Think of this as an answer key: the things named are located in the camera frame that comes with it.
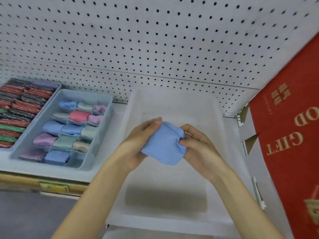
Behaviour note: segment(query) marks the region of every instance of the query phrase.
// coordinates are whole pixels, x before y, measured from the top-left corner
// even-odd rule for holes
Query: light blue organizer
[[[16,77],[16,79],[19,80],[25,80],[25,81],[37,81],[37,80],[42,80],[42,79],[31,79],[31,78],[27,78],[27,77]],[[20,143],[23,142],[23,140],[26,137],[26,134],[29,133],[29,131],[32,129],[32,127],[34,126],[34,124],[36,123],[36,121],[38,120],[39,116],[41,115],[41,113],[44,111],[44,109],[46,108],[46,106],[51,102],[51,100],[53,99],[53,97],[58,93],[58,91],[62,88],[62,85],[57,83],[57,82],[53,82],[53,81],[47,81],[46,82],[50,82],[53,84],[58,84],[58,88],[55,90],[55,92],[53,93],[53,95],[49,98],[49,100],[44,104],[44,106],[41,108],[40,112],[35,116],[35,118],[31,121],[31,123],[28,125],[28,127],[26,128],[26,130],[22,133],[22,135],[18,138],[18,140],[14,143],[14,145],[10,148],[0,148],[0,150],[2,151],[14,151],[15,149],[17,149],[20,145]]]
[[[106,109],[106,112],[104,113],[104,116],[102,118],[102,122],[100,125],[96,125],[91,122],[79,123],[70,119],[61,120],[61,119],[52,117],[52,114],[55,112],[70,113],[74,110],[83,111],[82,109],[79,109],[79,108],[65,109],[65,108],[59,107],[59,102],[62,100],[85,102],[87,104],[92,104],[92,105],[105,105],[107,106],[107,109]],[[72,137],[77,137],[78,141],[91,142],[90,148],[87,153],[82,153],[73,149],[68,150],[70,151],[70,160],[64,165],[65,167],[68,167],[70,169],[75,169],[75,170],[85,170],[85,171],[90,170],[92,163],[94,162],[94,159],[98,153],[100,144],[105,136],[105,133],[111,121],[112,115],[114,114],[112,101],[113,101],[112,96],[88,93],[83,91],[61,89],[53,98],[53,100],[50,102],[50,104],[41,113],[41,115],[38,117],[37,122],[34,124],[32,130],[28,131],[28,133],[26,134],[27,139],[24,139],[19,144],[18,148],[11,154],[10,158],[19,159],[19,156],[22,153],[30,151],[30,150],[43,150],[45,152],[49,152],[52,150],[59,150],[58,148],[55,148],[52,146],[39,147],[33,144],[33,140],[35,139],[35,137],[40,135],[42,132],[47,132],[42,130],[42,126],[48,121],[58,121],[63,124],[91,125],[91,126],[95,126],[99,128],[97,134],[94,136],[93,139],[90,139],[82,135],[68,135],[62,132],[59,132],[59,133],[48,132],[54,136],[59,136],[60,134],[64,134],[64,135],[68,135]],[[102,113],[99,113],[97,111],[90,111],[90,112],[92,115],[102,115]],[[44,163],[43,166],[56,166],[56,165],[50,165],[50,164]]]

